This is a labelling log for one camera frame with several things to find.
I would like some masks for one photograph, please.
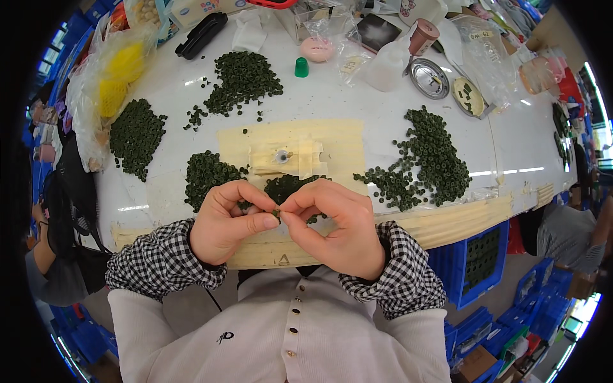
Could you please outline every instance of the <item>red phone case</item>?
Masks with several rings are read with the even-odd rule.
[[[274,2],[269,0],[246,0],[250,4],[257,6],[272,8],[272,9],[285,9],[293,6],[298,0],[285,0],[283,2]]]

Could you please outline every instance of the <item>black and white checkered sleeve cover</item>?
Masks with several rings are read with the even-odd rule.
[[[197,284],[214,290],[224,281],[226,265],[202,264],[189,248],[194,219],[177,221],[141,235],[108,262],[111,290],[126,289],[159,302],[171,291]]]
[[[391,260],[372,284],[341,274],[339,279],[347,293],[362,302],[376,299],[388,320],[443,307],[443,283],[428,266],[428,253],[394,221],[375,228],[382,242],[389,242]]]

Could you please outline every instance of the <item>black cable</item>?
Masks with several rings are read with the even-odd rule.
[[[221,306],[219,305],[219,303],[217,303],[217,301],[215,300],[215,297],[213,296],[213,294],[211,294],[211,292],[207,290],[208,296],[211,297],[211,299],[213,300],[213,302],[215,302],[215,306],[217,306],[217,308],[219,309],[219,312],[222,311]]]

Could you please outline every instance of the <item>person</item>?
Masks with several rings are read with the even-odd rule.
[[[254,204],[243,215],[237,201]],[[278,227],[323,265],[264,270],[238,303],[179,338],[162,299],[191,284],[215,289],[249,235]],[[322,237],[305,221],[325,213]],[[375,225],[370,198],[319,179],[280,207],[245,180],[212,188],[194,219],[138,237],[109,261],[109,303],[129,382],[450,382],[446,295],[428,253],[394,221]],[[373,323],[376,304],[387,319]]]
[[[106,285],[104,275],[110,256],[74,246],[73,254],[58,257],[48,241],[49,223],[41,203],[32,206],[38,231],[37,243],[25,255],[26,274],[34,297],[53,306],[66,307],[85,299]]]
[[[590,210],[550,203],[522,213],[519,230],[526,252],[553,258],[574,271],[591,274],[613,245],[613,197],[607,196],[598,220]]]

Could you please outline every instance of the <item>white worktable surface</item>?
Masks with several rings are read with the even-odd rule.
[[[406,29],[400,20],[396,21]],[[379,92],[361,80],[352,88],[342,85],[336,68],[328,63],[310,63],[309,76],[296,78],[294,63],[300,56],[299,47],[274,18],[265,26],[268,37],[260,53],[281,79],[284,94],[266,97],[260,107],[255,102],[244,105],[242,116],[209,115],[198,132],[184,131],[189,119],[186,111],[192,110],[193,105],[204,109],[202,102],[213,89],[212,84],[200,87],[202,77],[215,81],[213,60],[230,51],[235,30],[234,18],[230,17],[226,27],[192,61],[179,58],[174,52],[186,40],[185,34],[158,47],[153,65],[132,95],[134,99],[146,98],[155,114],[168,116],[166,134],[147,167],[147,182],[116,169],[112,156],[106,169],[96,175],[100,233],[109,248],[114,248],[110,231],[113,222],[124,228],[144,229],[192,216],[191,206],[183,203],[187,160],[205,150],[217,152],[216,132],[256,123],[258,110],[264,111],[262,124],[312,118],[363,120],[364,156],[369,168],[387,167],[396,161],[399,155],[391,141],[401,140],[412,126],[403,115],[409,108],[426,105],[428,111],[447,121],[446,129],[452,134],[457,155],[466,161],[473,175],[465,200],[511,193],[515,214],[536,205],[538,186],[553,183],[557,194],[576,181],[576,170],[573,166],[568,172],[563,170],[554,144],[555,126],[548,94],[522,94],[521,98],[530,105],[516,102],[503,113],[479,120],[464,114],[451,95],[443,100],[426,98],[408,77],[391,93]],[[450,82],[458,76],[444,55],[431,49],[424,57],[445,68]],[[379,202],[373,205],[375,213],[388,210]]]

